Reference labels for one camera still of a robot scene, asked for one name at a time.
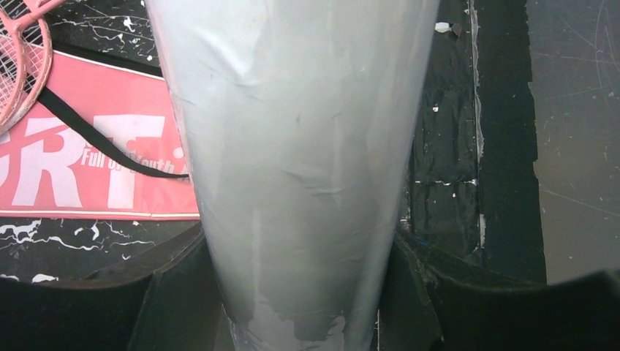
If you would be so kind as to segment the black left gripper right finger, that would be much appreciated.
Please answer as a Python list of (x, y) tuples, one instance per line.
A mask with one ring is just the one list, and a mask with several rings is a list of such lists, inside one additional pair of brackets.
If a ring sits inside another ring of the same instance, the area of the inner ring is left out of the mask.
[(619, 272), (520, 280), (397, 230), (378, 342), (381, 350), (617, 350)]

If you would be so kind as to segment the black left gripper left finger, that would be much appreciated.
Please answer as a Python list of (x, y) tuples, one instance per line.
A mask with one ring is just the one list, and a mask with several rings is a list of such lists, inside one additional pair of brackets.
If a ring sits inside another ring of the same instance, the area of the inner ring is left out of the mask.
[(213, 350), (221, 305), (196, 224), (84, 279), (2, 279), (1, 348)]

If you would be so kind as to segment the white shuttlecock tube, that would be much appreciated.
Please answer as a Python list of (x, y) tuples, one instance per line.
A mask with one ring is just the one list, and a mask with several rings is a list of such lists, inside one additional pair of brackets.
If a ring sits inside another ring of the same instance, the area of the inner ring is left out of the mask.
[(368, 350), (438, 1), (147, 1), (237, 350)]

